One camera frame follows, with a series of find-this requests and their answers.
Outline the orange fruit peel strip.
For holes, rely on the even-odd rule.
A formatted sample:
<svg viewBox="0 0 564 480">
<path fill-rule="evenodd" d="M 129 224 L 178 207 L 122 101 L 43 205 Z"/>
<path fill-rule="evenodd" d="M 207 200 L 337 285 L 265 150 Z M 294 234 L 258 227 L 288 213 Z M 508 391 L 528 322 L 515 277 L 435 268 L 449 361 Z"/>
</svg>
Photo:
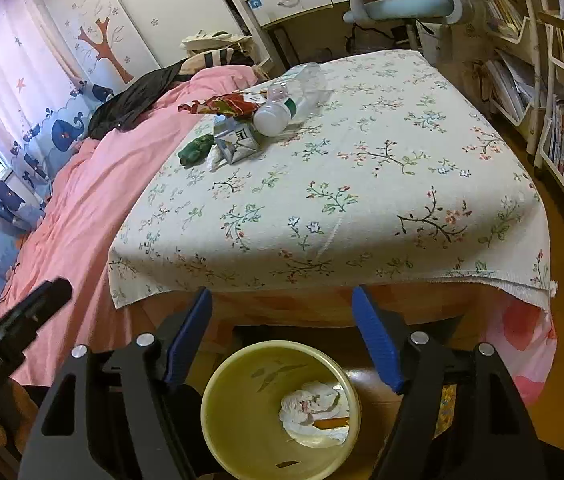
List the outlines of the orange fruit peel strip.
<svg viewBox="0 0 564 480">
<path fill-rule="evenodd" d="M 348 417 L 333 417 L 327 419 L 315 419 L 312 426 L 320 430 L 335 430 L 349 426 Z"/>
</svg>

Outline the beige striped bag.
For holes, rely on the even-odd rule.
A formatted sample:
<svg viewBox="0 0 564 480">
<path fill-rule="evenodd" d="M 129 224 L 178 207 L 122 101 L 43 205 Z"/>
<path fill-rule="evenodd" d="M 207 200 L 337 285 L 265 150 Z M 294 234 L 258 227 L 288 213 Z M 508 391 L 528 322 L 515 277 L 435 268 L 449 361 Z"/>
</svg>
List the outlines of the beige striped bag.
<svg viewBox="0 0 564 480">
<path fill-rule="evenodd" d="M 251 36 L 223 30 L 208 34 L 200 30 L 196 35 L 184 38 L 181 47 L 186 51 L 186 59 L 180 65 L 181 75 L 193 76 L 205 68 L 216 66 L 256 64 L 252 57 L 254 44 Z"/>
</svg>

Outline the black jacket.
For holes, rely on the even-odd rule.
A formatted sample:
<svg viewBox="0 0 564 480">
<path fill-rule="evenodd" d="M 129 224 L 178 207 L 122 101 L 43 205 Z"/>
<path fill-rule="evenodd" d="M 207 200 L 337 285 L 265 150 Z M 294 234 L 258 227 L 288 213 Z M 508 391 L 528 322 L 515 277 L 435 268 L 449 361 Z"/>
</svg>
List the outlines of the black jacket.
<svg viewBox="0 0 564 480">
<path fill-rule="evenodd" d="M 96 109 L 88 125 L 88 138 L 101 141 L 114 129 L 133 129 L 163 94 L 190 80 L 195 73 L 196 70 L 184 68 L 184 63 L 179 62 L 143 75 Z"/>
</svg>

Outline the whale print blue curtain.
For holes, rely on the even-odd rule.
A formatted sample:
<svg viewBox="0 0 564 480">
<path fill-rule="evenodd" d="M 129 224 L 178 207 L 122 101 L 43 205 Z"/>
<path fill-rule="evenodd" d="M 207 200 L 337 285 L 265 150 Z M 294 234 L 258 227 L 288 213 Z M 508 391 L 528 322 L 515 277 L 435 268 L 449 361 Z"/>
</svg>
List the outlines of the whale print blue curtain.
<svg viewBox="0 0 564 480">
<path fill-rule="evenodd" d="M 35 0 L 0 0 L 0 302 L 55 176 L 112 95 L 81 78 Z"/>
</svg>

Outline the red snack bag wrapper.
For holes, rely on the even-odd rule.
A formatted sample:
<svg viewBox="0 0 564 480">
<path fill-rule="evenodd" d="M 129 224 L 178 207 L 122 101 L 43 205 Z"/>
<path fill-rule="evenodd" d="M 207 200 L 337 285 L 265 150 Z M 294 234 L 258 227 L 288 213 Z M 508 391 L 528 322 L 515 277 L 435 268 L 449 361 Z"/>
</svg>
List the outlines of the red snack bag wrapper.
<svg viewBox="0 0 564 480">
<path fill-rule="evenodd" d="M 213 96 L 204 101 L 192 101 L 178 106 L 179 112 L 193 115 L 216 115 L 250 119 L 267 101 L 265 91 L 235 91 Z"/>
</svg>

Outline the pink duvet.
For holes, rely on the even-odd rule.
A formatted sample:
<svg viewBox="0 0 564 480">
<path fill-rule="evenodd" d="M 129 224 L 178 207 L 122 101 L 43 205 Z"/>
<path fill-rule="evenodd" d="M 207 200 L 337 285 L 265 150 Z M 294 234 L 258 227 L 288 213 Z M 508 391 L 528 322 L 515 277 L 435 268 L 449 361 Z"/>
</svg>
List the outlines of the pink duvet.
<svg viewBox="0 0 564 480">
<path fill-rule="evenodd" d="M 253 67 L 206 68 L 166 91 L 136 128 L 82 142 L 55 178 L 46 216 L 20 248 L 2 294 L 0 318 L 44 281 L 65 278 L 73 286 L 72 300 L 38 332 L 14 380 L 51 385 L 77 344 L 95 352 L 113 350 L 152 330 L 142 308 L 114 307 L 107 266 L 111 244 L 137 199 L 200 119 L 179 112 L 179 105 L 257 81 Z"/>
</svg>

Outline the clear plastic water bottle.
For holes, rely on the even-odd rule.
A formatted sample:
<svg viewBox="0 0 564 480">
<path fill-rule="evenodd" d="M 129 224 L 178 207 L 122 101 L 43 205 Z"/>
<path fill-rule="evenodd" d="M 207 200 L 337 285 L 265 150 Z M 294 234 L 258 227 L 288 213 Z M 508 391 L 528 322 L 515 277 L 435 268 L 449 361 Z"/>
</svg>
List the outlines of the clear plastic water bottle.
<svg viewBox="0 0 564 480">
<path fill-rule="evenodd" d="M 263 136 L 282 136 L 302 124 L 328 95 L 320 64 L 297 65 L 276 78 L 266 89 L 265 103 L 253 115 L 253 125 Z"/>
</svg>

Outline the crushed white milk carton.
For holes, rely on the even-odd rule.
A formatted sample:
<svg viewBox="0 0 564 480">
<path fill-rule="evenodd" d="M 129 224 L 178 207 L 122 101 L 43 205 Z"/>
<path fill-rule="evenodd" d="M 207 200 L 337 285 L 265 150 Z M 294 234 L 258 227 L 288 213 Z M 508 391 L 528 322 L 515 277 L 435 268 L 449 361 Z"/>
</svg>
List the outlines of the crushed white milk carton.
<svg viewBox="0 0 564 480">
<path fill-rule="evenodd" d="M 236 164 L 259 152 L 256 130 L 250 122 L 218 115 L 214 120 L 214 140 L 224 160 Z"/>
</svg>

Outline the white tissue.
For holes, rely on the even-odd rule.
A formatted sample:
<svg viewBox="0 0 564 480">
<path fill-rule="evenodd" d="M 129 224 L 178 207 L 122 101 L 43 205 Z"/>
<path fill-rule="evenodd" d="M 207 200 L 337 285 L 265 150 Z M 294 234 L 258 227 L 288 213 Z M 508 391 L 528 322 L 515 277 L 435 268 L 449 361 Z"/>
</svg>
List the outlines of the white tissue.
<svg viewBox="0 0 564 480">
<path fill-rule="evenodd" d="M 281 400 L 279 420 L 288 436 L 305 448 L 332 448 L 348 438 L 349 426 L 335 430 L 320 430 L 312 423 L 315 419 L 348 417 L 347 396 L 340 384 L 306 382 L 298 390 Z"/>
</svg>

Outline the green crumpled wrapper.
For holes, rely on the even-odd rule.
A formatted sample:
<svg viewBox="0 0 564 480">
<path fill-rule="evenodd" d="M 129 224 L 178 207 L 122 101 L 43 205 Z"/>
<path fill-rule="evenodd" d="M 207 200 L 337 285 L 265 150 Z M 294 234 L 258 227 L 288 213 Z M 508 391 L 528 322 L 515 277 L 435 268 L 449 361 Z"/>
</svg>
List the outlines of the green crumpled wrapper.
<svg viewBox="0 0 564 480">
<path fill-rule="evenodd" d="M 177 154 L 180 165 L 183 167 L 191 167 L 202 162 L 215 145 L 215 139 L 212 134 L 204 134 L 198 136 Z"/>
</svg>

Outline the yellow-green trash bin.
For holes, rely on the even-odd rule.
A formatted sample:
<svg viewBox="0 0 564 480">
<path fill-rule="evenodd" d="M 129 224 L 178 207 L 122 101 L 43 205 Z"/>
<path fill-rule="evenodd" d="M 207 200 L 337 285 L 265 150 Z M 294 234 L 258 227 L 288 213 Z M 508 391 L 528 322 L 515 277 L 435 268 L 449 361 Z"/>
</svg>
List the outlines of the yellow-green trash bin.
<svg viewBox="0 0 564 480">
<path fill-rule="evenodd" d="M 305 448 L 282 428 L 281 400 L 306 382 L 343 387 L 350 409 L 344 444 Z M 203 394 L 201 423 L 209 451 L 234 478 L 325 479 L 352 454 L 361 408 L 352 382 L 325 353 L 269 340 L 233 353 L 214 371 Z"/>
</svg>

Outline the white wardrobe with tree decal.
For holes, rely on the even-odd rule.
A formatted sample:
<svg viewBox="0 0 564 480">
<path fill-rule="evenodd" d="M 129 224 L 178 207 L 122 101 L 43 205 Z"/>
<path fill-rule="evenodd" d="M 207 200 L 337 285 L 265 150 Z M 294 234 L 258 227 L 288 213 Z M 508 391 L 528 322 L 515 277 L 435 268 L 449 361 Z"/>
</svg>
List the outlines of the white wardrobe with tree decal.
<svg viewBox="0 0 564 480">
<path fill-rule="evenodd" d="M 185 58 L 186 37 L 242 32 L 226 0 L 41 1 L 87 77 L 116 92 Z"/>
</svg>

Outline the floral white bed cloth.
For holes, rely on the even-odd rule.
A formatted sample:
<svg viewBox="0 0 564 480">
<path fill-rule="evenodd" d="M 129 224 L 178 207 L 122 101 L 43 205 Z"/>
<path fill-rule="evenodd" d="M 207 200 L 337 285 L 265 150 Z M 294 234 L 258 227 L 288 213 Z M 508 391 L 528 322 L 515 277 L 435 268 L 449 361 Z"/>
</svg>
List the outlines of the floral white bed cloth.
<svg viewBox="0 0 564 480">
<path fill-rule="evenodd" d="M 549 305 L 550 235 L 532 178 L 413 51 L 322 68 L 301 124 L 234 165 L 171 157 L 122 224 L 116 308 L 161 292 L 480 283 Z"/>
</svg>

